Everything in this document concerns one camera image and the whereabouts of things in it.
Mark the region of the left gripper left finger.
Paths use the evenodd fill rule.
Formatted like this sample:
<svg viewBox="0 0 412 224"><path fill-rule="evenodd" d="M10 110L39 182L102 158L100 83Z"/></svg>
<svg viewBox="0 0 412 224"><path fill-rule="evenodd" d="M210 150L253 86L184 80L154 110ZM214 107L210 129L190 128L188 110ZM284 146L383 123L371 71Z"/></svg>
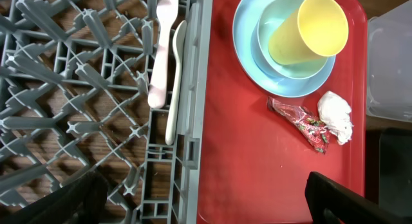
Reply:
<svg viewBox="0 0 412 224"><path fill-rule="evenodd" d="M107 197L107 180L99 173L90 172L1 219L1 223L99 223Z"/></svg>

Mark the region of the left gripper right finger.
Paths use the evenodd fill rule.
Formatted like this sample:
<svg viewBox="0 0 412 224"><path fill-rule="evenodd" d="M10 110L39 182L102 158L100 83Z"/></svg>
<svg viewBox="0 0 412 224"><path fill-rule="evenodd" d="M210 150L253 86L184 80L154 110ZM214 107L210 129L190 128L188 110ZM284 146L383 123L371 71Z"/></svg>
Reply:
<svg viewBox="0 0 412 224"><path fill-rule="evenodd" d="M314 223L411 224L319 172L309 174L304 195Z"/></svg>

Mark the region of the yellow plastic cup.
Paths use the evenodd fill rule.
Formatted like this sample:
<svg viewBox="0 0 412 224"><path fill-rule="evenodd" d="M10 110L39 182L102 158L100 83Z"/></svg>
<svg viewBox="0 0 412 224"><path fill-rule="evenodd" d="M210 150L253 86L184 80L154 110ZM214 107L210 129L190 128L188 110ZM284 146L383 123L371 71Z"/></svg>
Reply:
<svg viewBox="0 0 412 224"><path fill-rule="evenodd" d="M348 21L334 0L303 0L270 36L268 51L279 64L337 55L348 40Z"/></svg>

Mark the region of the white plastic spoon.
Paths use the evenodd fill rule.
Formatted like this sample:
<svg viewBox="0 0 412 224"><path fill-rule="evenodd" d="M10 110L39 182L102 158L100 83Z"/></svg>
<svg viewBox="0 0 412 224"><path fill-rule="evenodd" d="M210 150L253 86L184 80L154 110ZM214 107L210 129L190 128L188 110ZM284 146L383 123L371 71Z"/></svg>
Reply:
<svg viewBox="0 0 412 224"><path fill-rule="evenodd" d="M171 103L169 107L169 114L167 118L167 125L165 130L165 143L172 145L174 143L176 134L176 122L178 116L178 103L180 98L180 86L182 79L182 64L183 64L183 46L185 41L185 34L187 30L187 21L183 20L175 30L172 47L174 59L176 61L176 69L174 76L173 92Z"/></svg>

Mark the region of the white plastic fork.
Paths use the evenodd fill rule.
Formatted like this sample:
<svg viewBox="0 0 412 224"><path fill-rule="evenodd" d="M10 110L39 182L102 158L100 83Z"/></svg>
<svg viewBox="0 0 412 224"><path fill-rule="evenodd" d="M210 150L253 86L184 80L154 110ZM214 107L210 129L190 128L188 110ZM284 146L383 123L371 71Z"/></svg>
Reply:
<svg viewBox="0 0 412 224"><path fill-rule="evenodd" d="M169 38L171 27L178 15L178 4L179 0L158 0L156 8L160 35L147 99L153 109L162 108L166 100Z"/></svg>

